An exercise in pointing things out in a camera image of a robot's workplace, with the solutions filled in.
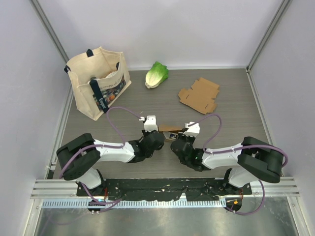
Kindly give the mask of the brown cardboard box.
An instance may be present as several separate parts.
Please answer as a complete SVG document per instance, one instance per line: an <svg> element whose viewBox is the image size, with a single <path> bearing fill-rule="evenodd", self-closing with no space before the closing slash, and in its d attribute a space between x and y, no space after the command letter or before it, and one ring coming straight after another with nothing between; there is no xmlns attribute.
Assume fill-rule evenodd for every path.
<svg viewBox="0 0 315 236"><path fill-rule="evenodd" d="M158 127L158 130L159 130L159 132L161 132L164 135L166 141L172 142L172 141L175 141L175 140L170 140L169 139L169 134L170 133L177 133L179 135L179 132L181 132L183 130L183 128L180 127L180 126L161 124Z"/></svg>

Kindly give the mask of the small white carton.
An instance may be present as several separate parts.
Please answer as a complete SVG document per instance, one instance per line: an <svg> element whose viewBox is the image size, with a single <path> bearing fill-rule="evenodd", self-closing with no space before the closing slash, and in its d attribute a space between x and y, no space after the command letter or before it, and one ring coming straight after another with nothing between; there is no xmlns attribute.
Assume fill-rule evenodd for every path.
<svg viewBox="0 0 315 236"><path fill-rule="evenodd" d="M178 138L178 134L177 133L170 133L169 134L169 139L170 140L176 140Z"/></svg>

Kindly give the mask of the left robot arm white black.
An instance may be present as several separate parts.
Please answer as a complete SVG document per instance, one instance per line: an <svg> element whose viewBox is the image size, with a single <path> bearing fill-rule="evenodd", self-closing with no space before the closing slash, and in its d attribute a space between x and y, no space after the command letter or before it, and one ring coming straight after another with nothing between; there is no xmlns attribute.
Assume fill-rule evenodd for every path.
<svg viewBox="0 0 315 236"><path fill-rule="evenodd" d="M164 135L158 131L145 132L139 140L126 143L107 143L85 133L57 150L61 166L60 178L76 180L78 189L88 190L100 196L106 183L100 171L93 168L97 162L117 161L123 163L142 162L164 145Z"/></svg>

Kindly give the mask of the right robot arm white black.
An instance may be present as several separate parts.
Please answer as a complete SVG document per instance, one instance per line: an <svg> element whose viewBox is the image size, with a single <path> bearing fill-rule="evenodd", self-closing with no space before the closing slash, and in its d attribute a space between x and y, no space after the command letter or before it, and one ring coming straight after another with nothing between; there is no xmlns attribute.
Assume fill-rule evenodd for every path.
<svg viewBox="0 0 315 236"><path fill-rule="evenodd" d="M283 150L250 136L239 144L218 149L194 148L193 141L194 138L179 135L170 148L181 164L198 172L228 167L219 187L211 188L214 192L235 194L256 180L279 183L282 168L288 162Z"/></svg>

